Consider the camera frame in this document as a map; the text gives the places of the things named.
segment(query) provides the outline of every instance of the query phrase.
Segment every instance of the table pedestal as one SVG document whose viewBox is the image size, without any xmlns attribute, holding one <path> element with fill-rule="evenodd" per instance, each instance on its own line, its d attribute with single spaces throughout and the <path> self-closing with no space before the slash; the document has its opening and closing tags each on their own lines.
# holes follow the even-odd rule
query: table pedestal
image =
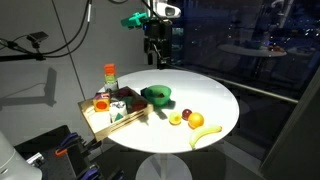
<svg viewBox="0 0 320 180">
<path fill-rule="evenodd" d="M 154 154 L 140 165 L 136 180 L 192 180 L 188 166 L 172 154 Z"/>
</svg>

